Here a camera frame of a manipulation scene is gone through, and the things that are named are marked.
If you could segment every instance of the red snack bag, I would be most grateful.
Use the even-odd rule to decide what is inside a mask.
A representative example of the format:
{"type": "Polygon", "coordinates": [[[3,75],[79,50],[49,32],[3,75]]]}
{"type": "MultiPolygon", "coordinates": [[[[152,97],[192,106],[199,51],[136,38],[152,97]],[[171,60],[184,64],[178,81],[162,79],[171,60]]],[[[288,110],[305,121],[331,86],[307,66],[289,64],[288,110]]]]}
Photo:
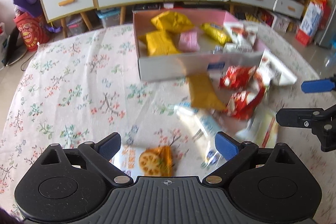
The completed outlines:
{"type": "Polygon", "coordinates": [[[239,120],[248,120],[252,117],[254,109],[262,101],[265,88],[260,88],[258,94],[250,91],[234,93],[227,105],[226,113],[239,120]]]}
{"type": "Polygon", "coordinates": [[[220,79],[219,86],[237,90],[247,86],[257,67],[230,66],[224,77],[220,79]]]}

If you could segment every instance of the cardboard box on shelf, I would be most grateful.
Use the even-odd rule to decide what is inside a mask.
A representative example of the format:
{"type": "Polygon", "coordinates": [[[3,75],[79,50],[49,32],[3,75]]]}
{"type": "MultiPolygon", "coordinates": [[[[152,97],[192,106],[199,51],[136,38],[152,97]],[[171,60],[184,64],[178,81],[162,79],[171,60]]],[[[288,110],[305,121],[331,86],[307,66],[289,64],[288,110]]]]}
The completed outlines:
{"type": "MultiPolygon", "coordinates": [[[[212,9],[171,9],[186,15],[195,26],[212,22],[223,25],[224,22],[237,22],[238,20],[229,12],[212,9]]],[[[168,80],[192,74],[205,73],[207,71],[220,71],[232,66],[259,66],[263,51],[266,48],[264,43],[257,39],[253,48],[255,52],[250,53],[224,53],[213,54],[216,44],[213,40],[206,40],[206,35],[200,29],[199,44],[210,42],[211,49],[204,51],[201,46],[200,52],[180,53],[167,56],[148,56],[147,47],[139,41],[139,37],[156,28],[151,19],[162,13],[160,10],[135,11],[133,13],[135,47],[138,58],[138,69],[142,81],[168,80]]]]}

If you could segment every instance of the pink snack package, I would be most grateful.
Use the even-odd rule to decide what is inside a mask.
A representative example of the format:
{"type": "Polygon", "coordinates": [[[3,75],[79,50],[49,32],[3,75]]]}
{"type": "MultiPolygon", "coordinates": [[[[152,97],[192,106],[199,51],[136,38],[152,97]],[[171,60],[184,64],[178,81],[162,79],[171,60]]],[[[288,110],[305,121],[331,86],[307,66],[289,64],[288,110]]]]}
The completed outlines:
{"type": "Polygon", "coordinates": [[[198,45],[197,31],[183,32],[180,35],[178,42],[178,49],[182,52],[198,52],[200,46],[198,45]]]}

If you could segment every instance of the crosshair marking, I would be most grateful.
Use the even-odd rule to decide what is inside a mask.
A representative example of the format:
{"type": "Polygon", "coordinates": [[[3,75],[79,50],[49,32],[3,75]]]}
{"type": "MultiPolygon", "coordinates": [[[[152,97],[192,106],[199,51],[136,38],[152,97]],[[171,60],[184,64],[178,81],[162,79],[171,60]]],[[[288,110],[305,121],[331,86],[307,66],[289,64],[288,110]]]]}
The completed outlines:
{"type": "Polygon", "coordinates": [[[172,182],[171,180],[165,180],[164,182],[162,182],[162,183],[164,183],[164,184],[166,184],[166,185],[170,185],[170,184],[172,184],[172,183],[174,183],[174,182],[172,182]]]}

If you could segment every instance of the wooden cabinet leg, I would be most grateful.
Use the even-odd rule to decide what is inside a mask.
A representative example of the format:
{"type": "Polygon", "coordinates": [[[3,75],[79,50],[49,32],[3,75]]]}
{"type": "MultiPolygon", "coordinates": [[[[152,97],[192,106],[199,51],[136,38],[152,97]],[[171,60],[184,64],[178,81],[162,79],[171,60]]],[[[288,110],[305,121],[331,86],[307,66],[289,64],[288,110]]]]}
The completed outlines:
{"type": "Polygon", "coordinates": [[[65,17],[61,18],[61,25],[63,27],[63,36],[64,38],[68,38],[68,30],[67,30],[67,23],[65,21],[65,17]]]}
{"type": "Polygon", "coordinates": [[[125,17],[126,17],[126,6],[122,6],[120,11],[120,25],[123,25],[125,23],[125,17]]]}
{"type": "Polygon", "coordinates": [[[230,4],[230,14],[233,16],[235,14],[235,6],[233,4],[230,4]]]}
{"type": "Polygon", "coordinates": [[[83,20],[84,20],[84,22],[85,22],[87,28],[89,29],[89,31],[92,31],[92,24],[91,24],[89,18],[87,17],[86,13],[85,13],[85,12],[82,12],[82,13],[81,13],[81,16],[82,16],[82,18],[83,18],[83,20]]]}

